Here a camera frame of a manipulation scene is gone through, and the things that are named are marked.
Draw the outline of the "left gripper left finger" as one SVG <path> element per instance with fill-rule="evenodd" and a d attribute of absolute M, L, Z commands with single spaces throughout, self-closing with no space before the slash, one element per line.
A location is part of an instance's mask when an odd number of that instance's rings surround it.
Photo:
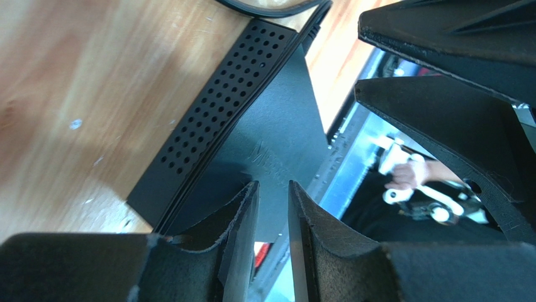
<path fill-rule="evenodd" d="M 2 301 L 244 301 L 259 183 L 180 235 L 21 233 L 1 244 Z"/>

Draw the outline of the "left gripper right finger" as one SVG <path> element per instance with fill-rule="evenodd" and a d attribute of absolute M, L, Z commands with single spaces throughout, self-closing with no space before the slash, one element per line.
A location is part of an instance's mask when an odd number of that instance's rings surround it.
<path fill-rule="evenodd" d="M 534 301 L 535 247 L 521 242 L 379 243 L 289 183 L 296 301 Z"/>

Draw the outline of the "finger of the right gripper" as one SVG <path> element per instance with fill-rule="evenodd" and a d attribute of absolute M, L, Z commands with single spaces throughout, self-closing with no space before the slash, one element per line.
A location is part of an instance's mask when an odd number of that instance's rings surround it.
<path fill-rule="evenodd" d="M 354 91 L 475 185 L 508 240 L 535 243 L 535 151 L 510 104 L 444 76 L 365 79 Z"/>
<path fill-rule="evenodd" d="M 400 1 L 359 38 L 512 104 L 535 106 L 534 1 Z"/>

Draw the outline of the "black network switch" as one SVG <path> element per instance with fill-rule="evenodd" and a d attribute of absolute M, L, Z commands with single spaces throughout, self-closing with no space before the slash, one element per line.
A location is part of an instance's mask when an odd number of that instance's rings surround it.
<path fill-rule="evenodd" d="M 303 38 L 246 26 L 127 197 L 155 232 L 177 235 L 257 181 L 255 239 L 279 236 L 289 181 L 308 186 L 328 150 Z"/>

